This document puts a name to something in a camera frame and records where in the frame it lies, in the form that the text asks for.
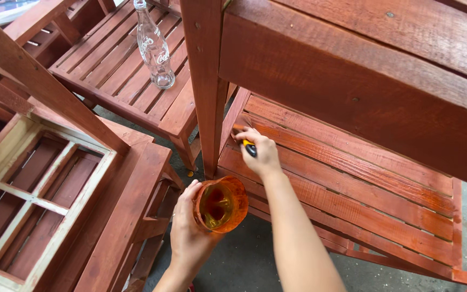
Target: stained wood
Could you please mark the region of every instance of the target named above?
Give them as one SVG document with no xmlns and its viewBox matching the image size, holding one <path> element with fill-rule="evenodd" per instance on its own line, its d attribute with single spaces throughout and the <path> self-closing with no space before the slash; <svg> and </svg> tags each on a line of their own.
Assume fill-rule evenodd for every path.
<svg viewBox="0 0 467 292">
<path fill-rule="evenodd" d="M 185 41 L 189 48 L 188 59 L 194 76 L 192 88 L 201 133 L 204 174 L 207 178 L 214 176 L 219 160 L 224 101 L 228 90 L 228 82 L 218 76 L 222 8 L 221 0 L 181 2 Z"/>
<path fill-rule="evenodd" d="M 111 289 L 170 153 L 170 149 L 152 143 L 145 148 L 124 189 L 129 195 L 118 200 L 75 291 Z"/>
<path fill-rule="evenodd" d="M 292 109 L 287 109 L 257 96 L 251 96 L 244 109 L 286 128 L 372 162 L 384 169 L 405 176 L 448 196 L 452 194 L 452 181 L 450 177 L 368 143 L 347 132 L 303 116 Z"/>
<path fill-rule="evenodd" d="M 230 167 L 229 169 L 233 172 L 249 176 L 250 179 L 261 183 L 260 178 L 256 175 L 250 175 L 247 167 L 243 167 L 244 169 L 241 168 L 242 166 L 232 167 L 231 161 L 238 158 L 242 159 L 240 153 L 225 149 L 221 156 L 222 162 L 219 164 L 225 168 Z M 450 243 L 366 206 L 362 206 L 359 202 L 334 194 L 324 187 L 314 184 L 300 176 L 288 171 L 284 171 L 284 173 L 289 177 L 290 183 L 301 202 L 432 258 L 436 258 L 445 263 L 451 263 L 452 246 Z"/>
<path fill-rule="evenodd" d="M 97 24 L 94 31 L 90 31 L 87 34 L 87 38 L 83 38 L 79 44 L 66 52 L 66 54 L 59 59 L 60 62 L 56 62 L 54 65 L 55 68 L 59 68 L 63 72 L 71 72 L 133 12 L 133 3 L 131 1 L 124 2 L 124 5 L 120 9 L 112 14 L 108 14 L 108 18 L 104 18 Z"/>
<path fill-rule="evenodd" d="M 336 0 L 277 2 L 467 75 L 467 14 L 444 3 L 433 0 L 414 0 L 407 4 L 401 0 L 373 1 L 359 5 Z"/>
<path fill-rule="evenodd" d="M 47 0 L 34 5 L 5 28 L 5 33 L 19 46 L 25 44 L 56 16 L 66 12 L 75 0 Z"/>
<path fill-rule="evenodd" d="M 163 21 L 159 24 L 158 28 L 166 38 L 168 33 L 172 30 L 172 27 L 178 22 L 179 17 L 169 14 L 163 18 Z M 139 53 L 139 49 L 136 49 L 131 55 L 129 55 L 127 60 L 113 73 L 113 75 L 111 75 L 111 77 L 102 85 L 100 89 L 109 95 L 116 95 L 142 65 L 142 56 Z"/>
<path fill-rule="evenodd" d="M 28 93 L 77 125 L 95 140 L 122 154 L 129 150 L 126 143 L 112 133 L 44 67 L 13 42 L 1 28 L 0 72 L 23 84 Z"/>
<path fill-rule="evenodd" d="M 55 17 L 52 23 L 70 45 L 73 46 L 81 38 L 81 33 L 75 28 L 65 13 L 61 13 Z"/>
<path fill-rule="evenodd" d="M 221 48 L 221 78 L 467 181 L 466 78 L 269 1 L 231 3 Z"/>
</svg>

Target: wooden slat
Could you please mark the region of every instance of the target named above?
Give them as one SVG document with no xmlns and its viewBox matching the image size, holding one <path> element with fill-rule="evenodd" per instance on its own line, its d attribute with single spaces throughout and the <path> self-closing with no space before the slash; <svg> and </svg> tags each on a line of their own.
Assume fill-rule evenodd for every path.
<svg viewBox="0 0 467 292">
<path fill-rule="evenodd" d="M 19 46 L 26 44 L 56 16 L 66 12 L 75 0 L 48 0 L 37 3 L 5 28 L 5 33 Z"/>
<path fill-rule="evenodd" d="M 60 206 L 60 205 L 57 205 L 56 203 L 53 203 L 53 202 L 50 202 L 48 200 L 44 200 L 40 197 L 36 197 L 34 196 L 33 194 L 29 193 L 29 192 L 25 192 L 23 190 L 20 190 L 16 187 L 13 187 L 11 185 L 9 185 L 8 183 L 0 183 L 0 190 L 2 191 L 5 191 L 5 192 L 8 192 L 14 196 L 17 196 L 25 201 L 28 201 L 32 204 L 35 204 L 39 207 L 42 207 L 44 209 L 48 209 L 50 211 L 53 211 L 57 214 L 60 214 L 62 216 L 66 216 L 66 214 L 68 213 L 68 209 L 63 207 L 63 206 Z"/>
<path fill-rule="evenodd" d="M 96 164 L 97 162 L 79 157 L 62 185 L 52 190 L 55 194 L 52 202 L 69 209 L 88 181 Z M 8 268 L 8 273 L 25 280 L 52 240 L 63 219 L 64 217 L 59 214 L 45 212 L 33 231 L 29 233 L 26 244 Z"/>
<path fill-rule="evenodd" d="M 433 0 L 278 0 L 467 75 L 467 14 Z"/>
<path fill-rule="evenodd" d="M 114 14 L 109 14 L 109 18 L 104 18 L 99 25 L 96 26 L 96 31 L 90 31 L 86 40 L 82 40 L 78 46 L 69 50 L 61 57 L 62 63 L 54 65 L 63 72 L 70 73 L 78 66 L 86 57 L 89 56 L 107 37 L 109 37 L 115 29 L 122 24 L 134 12 L 134 6 L 131 0 L 125 2 L 124 5 Z"/>
<path fill-rule="evenodd" d="M 153 143 L 145 148 L 124 189 L 129 195 L 118 200 L 75 292 L 109 291 L 112 288 L 170 153 L 170 149 Z"/>
<path fill-rule="evenodd" d="M 221 48 L 222 78 L 467 181 L 466 78 L 271 1 L 232 2 Z"/>
<path fill-rule="evenodd" d="M 239 91 L 237 91 L 237 95 L 235 96 L 228 113 L 226 114 L 225 120 L 223 121 L 223 129 L 221 132 L 221 143 L 219 149 L 222 151 L 226 145 L 226 140 L 230 137 L 231 129 L 234 126 L 235 120 L 237 116 L 242 112 L 248 98 L 251 95 L 251 91 L 247 90 L 246 88 L 241 87 Z"/>
<path fill-rule="evenodd" d="M 290 109 L 256 96 L 250 97 L 244 109 L 446 195 L 452 193 L 450 177 Z"/>
<path fill-rule="evenodd" d="M 172 14 L 168 14 L 163 18 L 163 21 L 158 28 L 161 33 L 164 34 L 165 38 L 179 20 L 179 17 Z M 111 96 L 115 96 L 143 64 L 142 55 L 139 53 L 139 49 L 137 48 L 100 89 Z"/>
<path fill-rule="evenodd" d="M 257 193 L 257 196 L 265 198 L 263 192 Z M 451 277 L 451 269 L 443 264 L 432 261 L 380 236 L 376 236 L 365 229 L 360 229 L 349 222 L 329 216 L 310 205 L 302 203 L 302 207 L 313 224 L 327 231 L 348 238 L 360 245 L 372 247 L 375 251 L 388 257 L 411 262 L 413 265 L 419 267 L 420 271 L 430 274 L 435 273 L 446 278 Z"/>
<path fill-rule="evenodd" d="M 55 17 L 52 23 L 70 45 L 73 46 L 81 38 L 81 33 L 75 28 L 66 13 Z"/>
<path fill-rule="evenodd" d="M 28 93 L 108 148 L 122 154 L 129 150 L 126 143 L 111 132 L 23 48 L 13 42 L 1 28 L 0 73 L 23 84 Z"/>
<path fill-rule="evenodd" d="M 176 28 L 173 33 L 167 38 L 167 46 L 169 48 L 169 52 L 171 54 L 171 68 L 175 71 L 185 60 L 187 56 L 186 47 L 184 47 L 184 43 L 178 47 L 178 44 L 181 43 L 183 39 L 183 28 L 179 28 L 181 25 Z M 151 83 L 151 72 L 146 65 L 141 66 L 141 68 L 136 72 L 136 74 L 128 81 L 126 86 L 120 91 L 120 93 L 116 96 L 119 100 L 124 101 L 126 103 L 131 104 L 132 102 L 136 101 L 136 98 L 139 96 L 140 93 Z M 153 99 L 158 94 L 158 91 L 154 91 L 157 93 L 153 93 L 148 95 L 147 97 Z"/>
<path fill-rule="evenodd" d="M 301 133 L 282 128 L 254 115 L 250 115 L 250 118 L 254 128 L 283 147 L 332 165 L 447 217 L 452 215 L 453 203 L 451 198 L 447 196 L 443 196 L 379 166 L 360 160 L 346 152 L 332 148 L 327 144 L 313 140 Z"/>
<path fill-rule="evenodd" d="M 100 179 L 102 178 L 102 176 L 104 176 L 104 174 L 107 171 L 107 168 L 113 162 L 116 155 L 117 154 L 115 151 L 110 151 L 109 153 L 107 153 L 102 158 L 96 169 L 93 171 L 88 182 L 84 185 L 80 194 L 76 197 L 75 201 L 73 202 L 68 214 L 66 215 L 66 217 L 64 217 L 64 220 L 59 224 L 57 230 L 55 231 L 55 234 L 52 236 L 51 240 L 46 245 L 46 248 L 37 260 L 36 265 L 30 271 L 29 276 L 26 278 L 26 281 L 23 285 L 24 289 L 32 290 L 37 285 L 37 279 L 41 278 L 48 264 L 54 257 L 55 251 L 59 248 L 66 235 L 68 234 L 69 228 L 73 225 L 78 215 L 86 206 L 87 201 L 93 194 L 93 191 L 100 182 Z"/>
<path fill-rule="evenodd" d="M 166 115 L 161 119 L 159 129 L 173 136 L 181 136 L 183 131 L 196 117 L 196 106 L 194 104 L 194 92 L 192 81 L 188 80 Z"/>
<path fill-rule="evenodd" d="M 456 270 L 462 269 L 462 181 L 453 178 L 453 257 L 452 267 Z"/>
<path fill-rule="evenodd" d="M 247 167 L 243 167 L 240 163 L 235 163 L 235 159 L 242 159 L 241 154 L 230 149 L 225 149 L 219 164 L 234 173 L 242 174 L 257 183 L 261 183 L 260 178 L 253 172 L 249 173 Z M 284 173 L 289 177 L 291 185 L 301 202 L 358 225 L 388 240 L 451 264 L 452 246 L 449 242 L 443 241 L 369 207 L 362 206 L 359 202 L 334 194 L 324 187 L 291 172 L 284 171 Z"/>
<path fill-rule="evenodd" d="M 70 74 L 83 80 L 89 73 L 102 61 L 109 52 L 111 52 L 118 43 L 120 43 L 127 33 L 130 32 L 138 23 L 138 16 L 130 15 L 126 21 L 113 31 L 91 54 L 86 57 Z"/>
<path fill-rule="evenodd" d="M 174 72 L 174 74 L 176 74 L 176 82 L 178 81 L 178 79 L 182 79 L 182 82 L 184 82 L 185 79 L 188 80 L 190 78 L 189 72 L 184 73 L 185 69 L 188 71 L 188 66 L 187 68 L 181 69 L 178 72 L 178 70 L 182 66 L 185 65 L 186 60 L 187 60 L 187 46 L 186 46 L 186 43 L 183 42 L 181 46 L 177 49 L 177 51 L 174 52 L 174 54 L 171 56 L 171 69 Z M 144 68 L 147 68 L 147 67 L 145 66 L 141 68 L 139 73 L 146 74 L 142 72 Z M 138 97 L 138 99 L 136 99 L 136 101 L 134 101 L 133 107 L 139 109 L 142 112 L 147 112 L 148 109 L 156 102 L 156 100 L 161 100 L 163 98 L 163 97 L 158 98 L 160 94 L 164 94 L 166 91 L 171 90 L 174 86 L 175 86 L 175 83 L 170 89 L 167 89 L 164 91 L 160 89 L 159 87 L 157 87 L 156 85 L 154 85 L 152 82 L 149 83 L 147 88 L 143 91 L 143 93 Z M 152 116 L 152 117 L 158 121 L 160 120 L 160 118 L 158 117 L 155 117 L 155 116 Z"/>
<path fill-rule="evenodd" d="M 154 23 L 158 23 L 164 16 L 164 12 L 159 9 L 153 9 L 150 12 L 150 15 Z M 108 40 L 110 40 L 113 37 L 119 36 L 115 36 L 114 34 L 112 34 L 108 38 Z M 138 41 L 136 39 L 136 29 L 133 29 L 133 31 L 129 35 L 127 35 L 122 41 L 120 41 L 120 44 L 116 46 L 116 48 L 114 44 L 110 44 L 110 46 L 111 47 L 109 48 L 109 55 L 107 55 L 100 64 L 97 62 L 95 65 L 96 67 L 93 69 L 91 74 L 86 79 L 84 79 L 85 82 L 95 86 L 96 88 L 100 88 L 100 86 L 104 84 L 107 78 L 111 76 L 111 74 L 113 74 L 113 72 L 126 60 L 126 58 L 133 52 L 133 50 L 138 48 Z M 100 47 L 97 50 L 95 50 L 94 53 L 88 58 L 91 58 L 94 54 L 98 53 L 99 49 Z"/>
<path fill-rule="evenodd" d="M 221 0 L 184 0 L 181 2 L 185 41 L 191 67 L 204 175 L 214 176 L 219 160 L 228 82 L 219 78 L 223 2 Z"/>
</svg>

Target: wooden bench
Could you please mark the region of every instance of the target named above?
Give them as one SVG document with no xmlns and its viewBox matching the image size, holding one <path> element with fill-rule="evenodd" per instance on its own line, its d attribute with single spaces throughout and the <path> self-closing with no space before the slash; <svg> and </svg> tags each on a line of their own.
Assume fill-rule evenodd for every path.
<svg viewBox="0 0 467 292">
<path fill-rule="evenodd" d="M 174 85 L 162 90 L 151 83 L 139 53 L 133 1 L 125 0 L 61 57 L 50 71 L 69 90 L 174 143 L 184 165 L 196 169 L 199 136 L 187 47 L 181 17 L 148 4 L 171 55 Z M 235 86 L 231 85 L 230 95 Z"/>
<path fill-rule="evenodd" d="M 7 96 L 28 107 L 0 132 L 0 291 L 80 290 L 95 269 L 99 291 L 131 272 L 141 289 L 184 188 L 171 150 L 93 115 L 1 29 L 0 56 L 33 95 Z"/>
<path fill-rule="evenodd" d="M 467 2 L 441 2 L 182 0 L 205 176 L 270 219 L 230 138 L 244 112 L 331 251 L 467 285 Z"/>
</svg>

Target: reddish-brown wood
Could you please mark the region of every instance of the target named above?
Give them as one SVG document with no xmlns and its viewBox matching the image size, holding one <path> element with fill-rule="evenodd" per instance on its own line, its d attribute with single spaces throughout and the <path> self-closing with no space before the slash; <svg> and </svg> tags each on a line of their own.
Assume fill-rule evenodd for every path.
<svg viewBox="0 0 467 292">
<path fill-rule="evenodd" d="M 201 133 L 204 174 L 214 176 L 219 159 L 224 102 L 228 82 L 219 78 L 219 49 L 222 24 L 221 0 L 184 1 L 181 3 L 189 48 L 194 100 Z"/>
<path fill-rule="evenodd" d="M 145 148 L 124 189 L 128 196 L 118 200 L 75 291 L 109 291 L 112 288 L 170 153 L 170 149 L 152 143 Z"/>
<path fill-rule="evenodd" d="M 304 118 L 303 115 L 269 100 L 251 96 L 244 109 L 286 128 L 332 145 L 337 149 L 351 153 L 384 169 L 410 178 L 448 196 L 452 193 L 450 177 L 325 123 L 312 118 Z"/>
<path fill-rule="evenodd" d="M 52 23 L 70 45 L 73 46 L 81 38 L 81 33 L 75 28 L 65 13 L 61 13 L 55 17 Z"/>
<path fill-rule="evenodd" d="M 271 1 L 232 2 L 221 49 L 222 78 L 467 181 L 464 76 Z"/>
</svg>

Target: glass bottle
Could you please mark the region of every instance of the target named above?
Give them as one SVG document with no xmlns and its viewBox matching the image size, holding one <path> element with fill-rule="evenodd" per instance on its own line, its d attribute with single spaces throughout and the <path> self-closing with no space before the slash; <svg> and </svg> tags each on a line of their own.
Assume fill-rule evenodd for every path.
<svg viewBox="0 0 467 292">
<path fill-rule="evenodd" d="M 133 0 L 138 14 L 136 38 L 139 52 L 151 71 L 151 81 L 161 89 L 168 89 L 176 80 L 170 66 L 169 48 L 164 35 L 154 23 L 145 0 Z"/>
</svg>

